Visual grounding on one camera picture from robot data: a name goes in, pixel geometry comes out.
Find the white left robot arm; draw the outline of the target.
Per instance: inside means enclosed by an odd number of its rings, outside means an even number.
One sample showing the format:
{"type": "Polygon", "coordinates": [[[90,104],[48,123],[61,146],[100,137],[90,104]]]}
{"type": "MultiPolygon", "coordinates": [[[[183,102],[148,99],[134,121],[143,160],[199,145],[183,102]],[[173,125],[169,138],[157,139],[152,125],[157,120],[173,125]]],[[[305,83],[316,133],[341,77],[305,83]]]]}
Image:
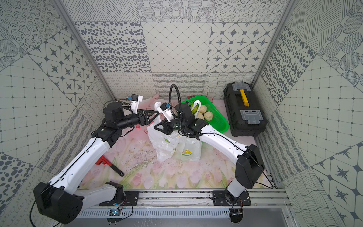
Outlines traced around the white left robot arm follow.
{"type": "Polygon", "coordinates": [[[93,190],[79,190],[78,186],[89,170],[122,137],[123,130],[136,125],[152,123],[163,111],[170,111],[170,104],[160,104],[155,111],[131,110],[124,114],[120,102],[109,103],[104,108],[105,118],[100,127],[92,133],[91,139],[82,151],[49,182],[40,182],[34,188],[34,205],[40,214],[61,224],[69,224],[83,210],[95,205],[116,206],[118,211],[127,204],[123,185],[107,182],[93,190]]]}

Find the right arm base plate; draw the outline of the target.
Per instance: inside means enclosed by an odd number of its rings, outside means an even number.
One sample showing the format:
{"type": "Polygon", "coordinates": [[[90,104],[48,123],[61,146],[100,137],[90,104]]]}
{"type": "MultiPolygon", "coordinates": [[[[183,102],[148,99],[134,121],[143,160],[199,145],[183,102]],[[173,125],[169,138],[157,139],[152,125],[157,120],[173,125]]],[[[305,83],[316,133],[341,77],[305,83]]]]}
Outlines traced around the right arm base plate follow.
{"type": "Polygon", "coordinates": [[[227,190],[212,191],[211,199],[214,206],[251,206],[248,191],[244,191],[239,197],[233,197],[227,190]]]}

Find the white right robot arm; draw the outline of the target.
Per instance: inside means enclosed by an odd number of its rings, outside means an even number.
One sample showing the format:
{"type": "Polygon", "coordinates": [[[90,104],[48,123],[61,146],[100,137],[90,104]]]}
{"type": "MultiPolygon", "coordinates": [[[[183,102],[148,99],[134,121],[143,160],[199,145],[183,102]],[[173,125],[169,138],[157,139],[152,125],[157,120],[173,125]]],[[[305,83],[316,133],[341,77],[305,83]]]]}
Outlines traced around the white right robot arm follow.
{"type": "Polygon", "coordinates": [[[246,146],[238,143],[217,131],[207,121],[196,118],[187,103],[176,106],[178,115],[172,112],[171,107],[167,103],[155,105],[155,110],[165,119],[154,129],[166,135],[178,132],[181,136],[207,143],[236,164],[234,179],[226,188],[226,198],[236,200],[247,189],[252,189],[265,170],[260,150],[253,144],[246,146]]]}

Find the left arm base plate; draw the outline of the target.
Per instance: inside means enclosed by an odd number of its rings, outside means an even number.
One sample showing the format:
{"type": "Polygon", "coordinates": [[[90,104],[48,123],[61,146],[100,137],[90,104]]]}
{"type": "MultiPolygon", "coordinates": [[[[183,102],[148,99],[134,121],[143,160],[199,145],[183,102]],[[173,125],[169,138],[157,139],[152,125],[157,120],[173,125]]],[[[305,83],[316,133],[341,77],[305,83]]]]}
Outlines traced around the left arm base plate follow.
{"type": "Polygon", "coordinates": [[[112,200],[102,202],[99,206],[136,206],[139,193],[139,191],[118,191],[112,200]]]}

